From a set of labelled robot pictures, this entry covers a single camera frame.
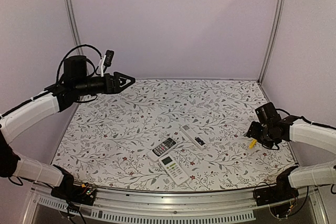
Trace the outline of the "yellow pry tool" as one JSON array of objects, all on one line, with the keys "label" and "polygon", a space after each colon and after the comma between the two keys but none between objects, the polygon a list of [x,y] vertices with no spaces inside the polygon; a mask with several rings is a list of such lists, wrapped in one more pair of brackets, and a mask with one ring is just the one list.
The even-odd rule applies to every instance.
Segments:
[{"label": "yellow pry tool", "polygon": [[252,139],[250,145],[249,145],[249,148],[250,149],[253,149],[255,147],[255,145],[257,144],[257,140],[256,139]]}]

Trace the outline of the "slim white remote control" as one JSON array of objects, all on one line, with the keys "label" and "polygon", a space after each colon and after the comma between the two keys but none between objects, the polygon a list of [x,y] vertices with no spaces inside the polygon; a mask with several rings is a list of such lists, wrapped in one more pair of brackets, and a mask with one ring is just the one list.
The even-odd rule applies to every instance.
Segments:
[{"label": "slim white remote control", "polygon": [[207,143],[188,124],[180,126],[180,130],[186,139],[190,140],[200,150],[207,147]]}]

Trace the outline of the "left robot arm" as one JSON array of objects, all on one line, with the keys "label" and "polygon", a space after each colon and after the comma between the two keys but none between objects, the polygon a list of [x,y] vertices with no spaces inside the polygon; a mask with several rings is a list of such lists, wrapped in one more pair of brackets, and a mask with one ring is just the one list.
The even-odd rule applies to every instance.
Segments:
[{"label": "left robot arm", "polygon": [[41,120],[68,109],[74,103],[80,103],[83,96],[118,94],[133,85],[134,77],[119,72],[105,73],[111,65],[113,54],[113,51],[108,50],[92,74],[87,73],[87,64],[91,61],[86,56],[65,58],[62,63],[64,72],[55,84],[1,115],[2,178],[14,176],[45,183],[57,187],[58,192],[67,200],[77,197],[78,188],[72,184],[73,176],[66,170],[19,155],[13,151],[10,144]]}]

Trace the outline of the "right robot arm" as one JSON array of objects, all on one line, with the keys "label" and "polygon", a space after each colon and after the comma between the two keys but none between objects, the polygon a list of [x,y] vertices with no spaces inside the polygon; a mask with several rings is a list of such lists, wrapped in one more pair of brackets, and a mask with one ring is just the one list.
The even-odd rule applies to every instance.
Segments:
[{"label": "right robot arm", "polygon": [[[335,127],[312,122],[304,116],[288,115],[282,118],[280,109],[268,102],[255,112],[258,121],[251,122],[246,137],[272,150],[282,141],[304,143],[335,154]],[[292,188],[335,185],[335,161],[311,166],[293,166],[277,176],[271,196],[276,201],[284,200]]]}]

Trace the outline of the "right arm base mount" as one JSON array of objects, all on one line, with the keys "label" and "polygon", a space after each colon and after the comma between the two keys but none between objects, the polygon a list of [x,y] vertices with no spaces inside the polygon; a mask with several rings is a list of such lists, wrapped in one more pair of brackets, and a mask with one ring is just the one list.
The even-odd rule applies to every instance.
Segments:
[{"label": "right arm base mount", "polygon": [[259,185],[266,185],[262,188],[254,188],[253,197],[257,206],[269,206],[270,213],[277,219],[288,218],[298,203],[299,192],[297,189],[283,186],[270,186],[266,182]]}]

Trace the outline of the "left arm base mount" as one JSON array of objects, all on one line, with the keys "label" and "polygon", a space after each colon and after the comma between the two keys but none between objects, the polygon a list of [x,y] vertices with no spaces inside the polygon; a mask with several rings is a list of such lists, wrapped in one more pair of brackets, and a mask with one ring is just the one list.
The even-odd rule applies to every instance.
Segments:
[{"label": "left arm base mount", "polygon": [[62,183],[51,190],[51,196],[72,203],[93,206],[96,198],[97,188],[88,183],[74,185],[73,183]]}]

